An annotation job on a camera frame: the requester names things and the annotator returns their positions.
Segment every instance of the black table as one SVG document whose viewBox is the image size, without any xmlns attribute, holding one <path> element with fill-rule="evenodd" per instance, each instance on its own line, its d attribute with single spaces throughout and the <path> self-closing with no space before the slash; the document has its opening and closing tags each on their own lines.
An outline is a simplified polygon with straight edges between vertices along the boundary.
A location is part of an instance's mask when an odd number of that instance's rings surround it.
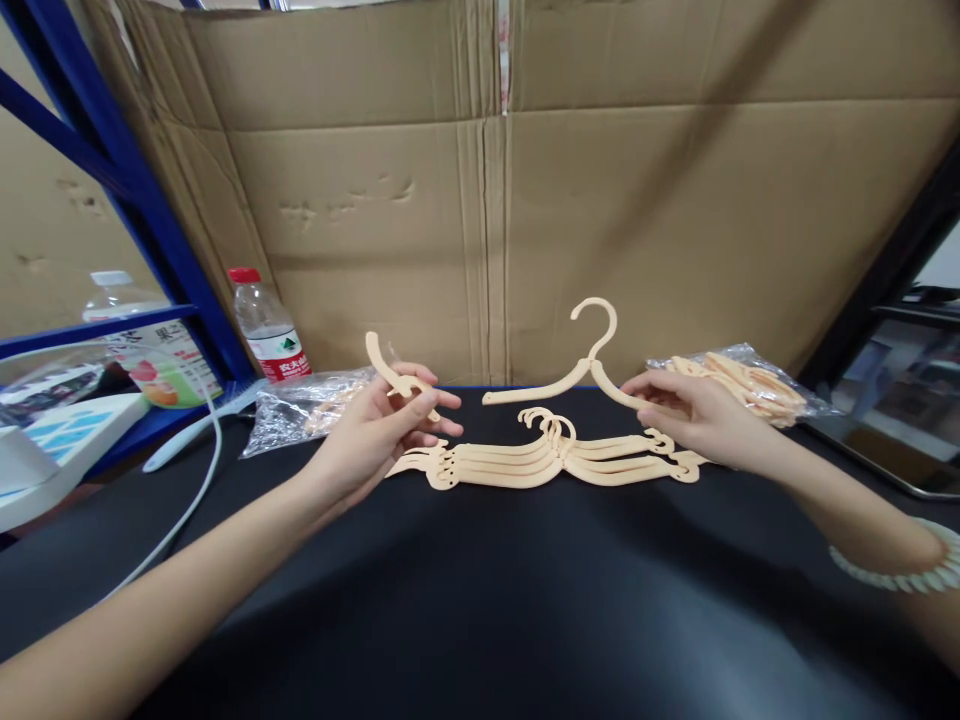
<svg viewBox="0 0 960 720">
<path fill-rule="evenodd" d="M 466 442 L 519 445 L 525 405 L 451 415 Z M 583 439 L 638 432 L 597 390 L 544 401 Z M 176 547 L 299 469 L 314 444 L 221 468 Z M 800 443 L 914 515 L 960 529 L 802 430 Z M 132 472 L 0 553 L 0 658 L 102 597 L 179 517 L 212 443 Z M 82 663 L 84 658 L 65 658 Z M 956 717 L 957 683 L 883 593 L 841 574 L 771 483 L 705 466 L 596 488 L 535 490 L 392 478 L 309 542 L 137 717 Z"/>
</svg>

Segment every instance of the plastic bag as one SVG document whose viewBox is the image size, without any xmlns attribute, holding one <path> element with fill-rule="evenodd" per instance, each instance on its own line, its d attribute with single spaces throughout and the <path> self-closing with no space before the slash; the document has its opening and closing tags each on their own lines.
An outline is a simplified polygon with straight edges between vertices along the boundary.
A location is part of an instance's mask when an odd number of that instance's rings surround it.
<svg viewBox="0 0 960 720">
<path fill-rule="evenodd" d="M 377 376 L 373 367 L 314 373 L 266 385 L 257 393 L 253 432 L 241 457 L 327 435 L 344 408 Z"/>
<path fill-rule="evenodd" d="M 28 358 L 27 362 L 33 360 L 35 358 Z M 106 354 L 103 348 L 63 351 L 54 360 L 42 363 L 0 390 L 0 425 L 27 427 L 47 410 L 88 398 L 103 385 L 114 385 L 119 389 L 132 387 L 126 374 L 115 363 L 115 358 Z M 107 383 L 111 365 L 119 371 L 119 378 Z"/>
<path fill-rule="evenodd" d="M 747 343 L 668 360 L 647 360 L 647 367 L 713 378 L 755 415 L 774 427 L 790 427 L 803 418 L 842 415 Z"/>
</svg>

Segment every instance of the cardboard box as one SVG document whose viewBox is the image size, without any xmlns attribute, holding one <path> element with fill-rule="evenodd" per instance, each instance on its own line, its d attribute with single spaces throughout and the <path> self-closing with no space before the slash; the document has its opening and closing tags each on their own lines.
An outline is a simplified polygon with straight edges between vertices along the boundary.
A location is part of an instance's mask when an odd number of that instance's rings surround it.
<svg viewBox="0 0 960 720">
<path fill-rule="evenodd" d="M 181 13 L 87 0 L 226 299 L 276 282 L 318 369 L 377 330 L 542 383 L 617 307 L 614 381 L 749 341 L 796 371 L 960 129 L 945 0 L 494 0 Z"/>
</svg>

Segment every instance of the white bead bracelet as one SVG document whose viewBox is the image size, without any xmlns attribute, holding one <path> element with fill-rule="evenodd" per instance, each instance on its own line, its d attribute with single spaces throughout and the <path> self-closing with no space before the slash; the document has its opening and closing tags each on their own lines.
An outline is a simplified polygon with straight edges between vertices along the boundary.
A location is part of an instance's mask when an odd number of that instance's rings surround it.
<svg viewBox="0 0 960 720">
<path fill-rule="evenodd" d="M 932 570 L 924 573 L 914 573 L 913 575 L 881 575 L 857 567 L 832 545 L 830 546 L 830 557 L 833 558 L 833 561 L 841 570 L 851 577 L 881 590 L 905 593 L 912 593 L 916 590 L 927 594 L 931 590 L 947 592 L 960 588 L 960 535 L 950 528 L 945 528 L 943 525 L 938 525 L 923 518 L 914 518 L 914 520 L 940 538 L 947 549 L 947 556 Z"/>
</svg>

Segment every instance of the red label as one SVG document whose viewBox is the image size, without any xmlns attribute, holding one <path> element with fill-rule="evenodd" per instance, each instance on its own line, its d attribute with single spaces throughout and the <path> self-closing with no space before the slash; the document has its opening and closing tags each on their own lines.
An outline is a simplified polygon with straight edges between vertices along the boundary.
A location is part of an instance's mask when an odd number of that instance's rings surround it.
<svg viewBox="0 0 960 720">
<path fill-rule="evenodd" d="M 269 382 L 280 382 L 287 378 L 310 374 L 310 363 L 307 362 L 307 356 L 303 350 L 290 358 L 259 360 L 258 362 Z"/>
</svg>

